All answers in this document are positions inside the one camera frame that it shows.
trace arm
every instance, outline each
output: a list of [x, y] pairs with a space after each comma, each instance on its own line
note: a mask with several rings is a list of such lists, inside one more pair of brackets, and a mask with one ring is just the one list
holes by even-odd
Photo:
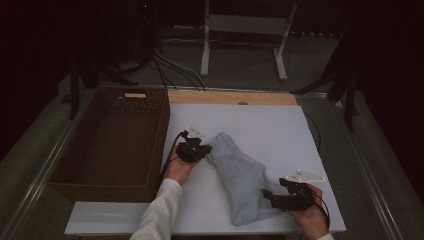
[[[315, 196], [315, 202], [322, 206], [322, 191], [319, 188], [316, 188], [312, 185], [308, 185], [312, 190]], [[312, 205], [306, 211], [287, 211], [290, 214], [305, 235], [309, 239], [316, 240], [333, 240], [333, 236], [330, 234], [324, 214], [322, 211], [315, 205]]]
[[130, 240], [168, 240], [183, 199], [181, 186], [187, 181], [197, 163], [186, 163], [175, 153], [175, 148], [156, 199], [143, 214]]

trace basket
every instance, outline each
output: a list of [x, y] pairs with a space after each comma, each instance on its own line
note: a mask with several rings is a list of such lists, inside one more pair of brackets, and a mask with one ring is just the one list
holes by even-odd
[[166, 90], [99, 88], [49, 186], [72, 201], [153, 201], [169, 117]]

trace white tag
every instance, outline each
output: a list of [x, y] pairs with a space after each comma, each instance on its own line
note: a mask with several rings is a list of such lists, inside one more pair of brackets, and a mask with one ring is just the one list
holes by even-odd
[[204, 136], [205, 134], [197, 131], [194, 127], [190, 127], [190, 129], [188, 130], [187, 137], [189, 138], [203, 138]]
[[311, 173], [307, 173], [304, 171], [297, 170], [286, 177], [287, 181], [291, 182], [299, 182], [299, 183], [308, 183], [308, 182], [325, 182], [324, 177], [320, 177]]

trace gray floor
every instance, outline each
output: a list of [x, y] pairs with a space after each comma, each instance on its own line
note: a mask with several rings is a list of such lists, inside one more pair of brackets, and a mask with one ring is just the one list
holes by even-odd
[[[236, 89], [285, 92], [317, 80], [331, 56], [337, 41], [329, 38], [290, 37], [283, 59], [288, 79], [277, 77], [273, 46], [278, 41], [249, 47], [212, 49], [209, 76], [203, 78], [209, 89]], [[202, 43], [172, 41], [163, 44], [162, 55], [174, 62], [200, 70]], [[161, 85], [155, 65], [130, 77], [141, 85]], [[192, 85], [171, 69], [164, 68], [167, 77], [179, 88]], [[19, 201], [49, 156], [66, 126], [69, 106], [60, 103], [69, 87], [69, 79], [61, 82], [59, 96], [43, 111], [34, 124], [0, 164], [0, 227], [5, 229]], [[316, 89], [325, 93], [330, 85]], [[355, 133], [341, 124], [342, 110], [321, 94], [298, 97], [298, 103], [309, 119], [311, 132], [320, 142], [319, 153], [328, 177], [332, 181], [347, 231], [335, 234], [336, 239], [422, 239], [424, 209], [408, 184], [394, 153], [357, 93], [355, 106], [359, 116], [354, 118]], [[391, 216], [384, 215], [389, 209]], [[72, 203], [49, 187], [44, 188], [38, 202], [16, 239], [77, 239], [63, 234], [72, 210]], [[127, 239], [128, 236], [83, 237], [82, 239]], [[269, 239], [281, 237], [268, 236]], [[176, 239], [199, 239], [177, 237]], [[260, 239], [254, 236], [218, 237], [210, 239]], [[286, 239], [302, 239], [300, 234]]]

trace gray cloth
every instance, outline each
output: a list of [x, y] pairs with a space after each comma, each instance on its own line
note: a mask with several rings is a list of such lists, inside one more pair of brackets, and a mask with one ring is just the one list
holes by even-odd
[[230, 198], [232, 225], [242, 226], [281, 214], [262, 195], [263, 188], [269, 189], [262, 163], [241, 152], [225, 133], [218, 134], [211, 145], [206, 158], [216, 166]]

